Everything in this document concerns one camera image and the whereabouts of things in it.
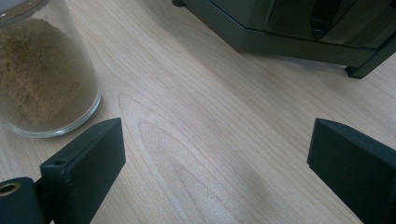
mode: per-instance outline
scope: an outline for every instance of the light wood surface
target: light wood surface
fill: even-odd
[[[0,181],[37,180],[57,150],[121,117],[127,163],[92,223],[361,223],[309,169],[310,138],[323,118],[396,148],[396,57],[356,80],[339,65],[236,52],[171,0],[67,5],[102,102],[65,136],[1,130]]]

